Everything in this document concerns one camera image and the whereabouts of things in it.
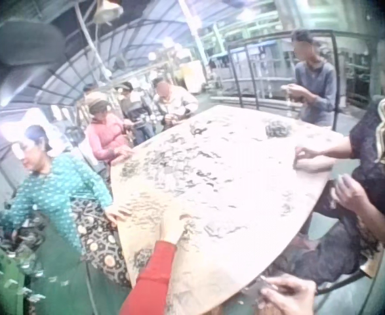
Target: pink shirt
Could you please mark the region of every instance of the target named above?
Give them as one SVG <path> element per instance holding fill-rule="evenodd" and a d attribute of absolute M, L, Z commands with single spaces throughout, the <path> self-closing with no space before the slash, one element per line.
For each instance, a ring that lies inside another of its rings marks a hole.
<path fill-rule="evenodd" d="M 93 155 L 98 161 L 111 162 L 117 156 L 113 149 L 120 146 L 129 146 L 124 124 L 116 115 L 109 113 L 105 123 L 92 121 L 87 127 L 86 134 L 92 147 Z"/>

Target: teal patterned blouse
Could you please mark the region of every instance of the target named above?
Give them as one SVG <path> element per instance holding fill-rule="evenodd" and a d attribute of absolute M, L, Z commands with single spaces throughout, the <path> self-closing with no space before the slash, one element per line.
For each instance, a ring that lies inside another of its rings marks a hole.
<path fill-rule="evenodd" d="M 62 154 L 52 161 L 48 175 L 31 174 L 19 187 L 12 207 L 0 211 L 0 226 L 11 231 L 22 225 L 31 211 L 46 214 L 58 233 L 82 252 L 77 227 L 72 217 L 71 198 L 97 201 L 102 208 L 112 197 L 102 178 L 86 163 Z"/>

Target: red sleeve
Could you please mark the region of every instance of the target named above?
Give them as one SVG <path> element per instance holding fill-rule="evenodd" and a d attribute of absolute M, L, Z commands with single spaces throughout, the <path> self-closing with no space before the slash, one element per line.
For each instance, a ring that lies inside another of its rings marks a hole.
<path fill-rule="evenodd" d="M 87 129 L 87 136 L 89 138 L 89 143 L 90 147 L 92 148 L 93 155 L 98 161 L 106 161 L 115 158 L 113 150 L 103 149 L 99 136 L 96 134 L 93 128 Z"/>
<path fill-rule="evenodd" d="M 176 246 L 171 243 L 155 244 L 146 269 L 139 275 L 119 315 L 164 315 L 175 251 Z"/>

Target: table surface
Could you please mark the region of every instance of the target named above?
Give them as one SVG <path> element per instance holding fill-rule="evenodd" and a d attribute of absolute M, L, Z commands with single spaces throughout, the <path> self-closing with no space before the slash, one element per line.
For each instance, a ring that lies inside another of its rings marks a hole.
<path fill-rule="evenodd" d="M 289 128 L 268 138 L 267 125 Z M 286 117 L 215 106 L 157 135 L 111 169 L 118 225 L 132 284 L 147 263 L 164 211 L 188 213 L 167 314 L 208 312 L 243 289 L 301 229 L 330 171 L 293 169 L 296 145 L 326 147 L 337 133 Z"/>

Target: yellow collar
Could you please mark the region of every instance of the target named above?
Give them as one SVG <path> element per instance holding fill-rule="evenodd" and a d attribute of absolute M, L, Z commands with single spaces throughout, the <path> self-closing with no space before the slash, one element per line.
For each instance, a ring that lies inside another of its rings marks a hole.
<path fill-rule="evenodd" d="M 385 99 L 379 103 L 377 110 L 382 120 L 376 129 L 377 160 L 385 164 Z"/>

